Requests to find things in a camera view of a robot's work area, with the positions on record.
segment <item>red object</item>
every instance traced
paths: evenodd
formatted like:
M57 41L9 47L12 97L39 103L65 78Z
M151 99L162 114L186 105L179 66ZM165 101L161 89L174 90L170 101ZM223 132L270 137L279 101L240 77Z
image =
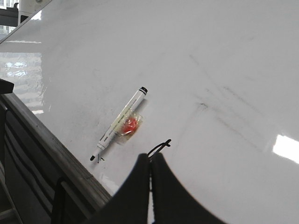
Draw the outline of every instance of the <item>red object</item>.
M123 134L129 134L136 131L138 127L138 121L135 118L130 117L126 120L126 123L124 124L124 127L122 129Z

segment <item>whiteboard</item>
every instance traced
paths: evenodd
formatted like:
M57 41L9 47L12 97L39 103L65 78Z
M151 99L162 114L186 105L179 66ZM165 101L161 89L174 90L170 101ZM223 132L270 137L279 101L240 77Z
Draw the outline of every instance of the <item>whiteboard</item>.
M0 78L112 195L172 139L166 161L216 216L296 223L298 19L297 1L53 0L1 43ZM90 162L141 86L137 132Z

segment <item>black cord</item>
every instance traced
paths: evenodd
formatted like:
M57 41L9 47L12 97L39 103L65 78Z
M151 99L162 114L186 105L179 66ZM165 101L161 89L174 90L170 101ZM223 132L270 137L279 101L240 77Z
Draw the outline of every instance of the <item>black cord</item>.
M155 153L160 152L165 146L170 147L169 142L171 142L171 139L168 139L166 142L163 142L159 145L157 145L156 147L154 147L152 150L149 151L148 153L148 157L151 158Z

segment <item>marker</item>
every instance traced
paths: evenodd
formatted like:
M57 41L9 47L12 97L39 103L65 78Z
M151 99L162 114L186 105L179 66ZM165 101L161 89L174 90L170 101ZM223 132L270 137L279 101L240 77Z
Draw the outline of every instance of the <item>marker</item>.
M91 161L96 157L97 154L99 154L101 151L107 148L111 140L116 135L116 132L123 125L124 119L126 119L128 115L137 108L137 106L141 103L147 92L148 90L144 87L141 87L139 90L137 90L137 92L130 99L125 108L122 109L121 113L117 116L112 125L108 128L103 137L99 140L97 144L97 149L94 151L93 155L90 158Z

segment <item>black marker cap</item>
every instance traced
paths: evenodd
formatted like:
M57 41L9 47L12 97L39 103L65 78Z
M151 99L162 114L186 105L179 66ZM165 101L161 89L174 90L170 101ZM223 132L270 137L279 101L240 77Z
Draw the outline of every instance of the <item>black marker cap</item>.
M145 95L148 93L148 90L145 87L141 87L139 90L142 91Z

